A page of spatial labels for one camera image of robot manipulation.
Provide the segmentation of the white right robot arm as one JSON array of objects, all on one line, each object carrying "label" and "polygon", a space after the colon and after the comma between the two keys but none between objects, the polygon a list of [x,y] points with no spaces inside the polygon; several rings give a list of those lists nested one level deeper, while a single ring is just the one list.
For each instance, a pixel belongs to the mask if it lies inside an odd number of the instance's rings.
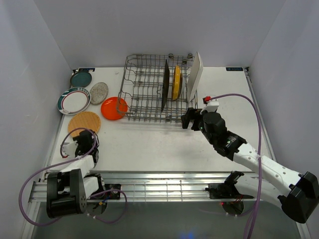
[{"label": "white right robot arm", "polygon": [[244,138],[229,131],[217,112],[189,108],[181,116],[182,128],[200,131],[214,150],[262,176],[261,199],[280,207],[292,220],[304,224],[319,205],[319,182],[311,172],[304,174],[286,168],[274,160],[259,156]]}]

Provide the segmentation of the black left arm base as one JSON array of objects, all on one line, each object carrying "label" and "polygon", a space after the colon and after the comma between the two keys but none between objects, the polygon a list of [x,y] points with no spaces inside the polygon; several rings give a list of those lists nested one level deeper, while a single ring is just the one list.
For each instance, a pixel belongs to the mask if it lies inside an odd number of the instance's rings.
[{"label": "black left arm base", "polygon": [[104,190],[109,190],[102,195],[102,199],[106,200],[118,200],[121,197],[121,193],[118,190],[121,190],[121,184],[105,184]]}]

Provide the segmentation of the green square glazed plate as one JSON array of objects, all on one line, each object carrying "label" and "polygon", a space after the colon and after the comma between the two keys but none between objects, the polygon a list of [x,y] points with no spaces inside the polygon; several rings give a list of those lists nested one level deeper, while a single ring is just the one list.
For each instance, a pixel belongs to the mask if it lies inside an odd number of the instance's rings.
[{"label": "green square glazed plate", "polygon": [[167,60],[165,60],[164,75],[163,75],[163,88],[162,88],[162,100],[161,100],[161,111],[164,110],[164,107],[167,103],[168,90],[169,90],[169,75],[170,75],[170,70],[168,67],[168,62],[167,62]]}]

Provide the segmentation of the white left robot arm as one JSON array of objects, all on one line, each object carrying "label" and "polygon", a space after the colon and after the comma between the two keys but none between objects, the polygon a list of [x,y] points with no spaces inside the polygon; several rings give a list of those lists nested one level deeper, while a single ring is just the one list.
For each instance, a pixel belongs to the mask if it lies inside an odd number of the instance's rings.
[{"label": "white left robot arm", "polygon": [[63,140],[60,146],[61,155],[74,161],[47,177],[46,212],[51,219],[83,214],[90,196],[100,199],[106,193],[101,177],[90,173],[99,160],[98,136],[92,129],[79,129],[72,142]]}]

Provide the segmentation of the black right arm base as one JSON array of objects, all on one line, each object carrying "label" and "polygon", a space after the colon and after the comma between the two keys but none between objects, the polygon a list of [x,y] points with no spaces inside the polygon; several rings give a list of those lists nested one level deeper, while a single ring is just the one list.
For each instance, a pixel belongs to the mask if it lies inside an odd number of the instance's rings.
[{"label": "black right arm base", "polygon": [[252,199],[252,196],[240,194],[234,185],[229,186],[225,183],[210,183],[205,188],[209,193],[210,199]]}]

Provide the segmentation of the woven bamboo round plate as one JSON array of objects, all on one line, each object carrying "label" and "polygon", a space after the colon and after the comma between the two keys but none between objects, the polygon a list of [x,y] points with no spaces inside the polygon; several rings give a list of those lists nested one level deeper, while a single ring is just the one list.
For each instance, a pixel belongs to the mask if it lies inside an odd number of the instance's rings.
[{"label": "woven bamboo round plate", "polygon": [[78,113],[70,120],[68,132],[72,131],[71,137],[76,137],[83,131],[83,127],[97,133],[101,127],[100,117],[90,111]]}]

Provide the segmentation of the white rectangular plate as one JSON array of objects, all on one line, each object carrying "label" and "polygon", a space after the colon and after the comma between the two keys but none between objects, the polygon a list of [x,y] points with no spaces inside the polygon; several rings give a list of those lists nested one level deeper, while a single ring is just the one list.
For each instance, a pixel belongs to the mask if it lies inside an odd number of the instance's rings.
[{"label": "white rectangular plate", "polygon": [[195,96],[201,75],[203,72],[203,62],[201,56],[196,52],[193,65],[189,74],[189,78],[186,85],[187,101],[190,102]]}]

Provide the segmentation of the yellow polka dot plate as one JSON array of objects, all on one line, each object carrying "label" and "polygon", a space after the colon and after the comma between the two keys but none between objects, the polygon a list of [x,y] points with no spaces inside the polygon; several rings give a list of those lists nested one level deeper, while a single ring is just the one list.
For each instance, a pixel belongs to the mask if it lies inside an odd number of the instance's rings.
[{"label": "yellow polka dot plate", "polygon": [[173,82],[172,82],[172,92],[171,98],[173,101],[177,100],[182,91],[182,72],[181,68],[176,65],[173,74]]}]

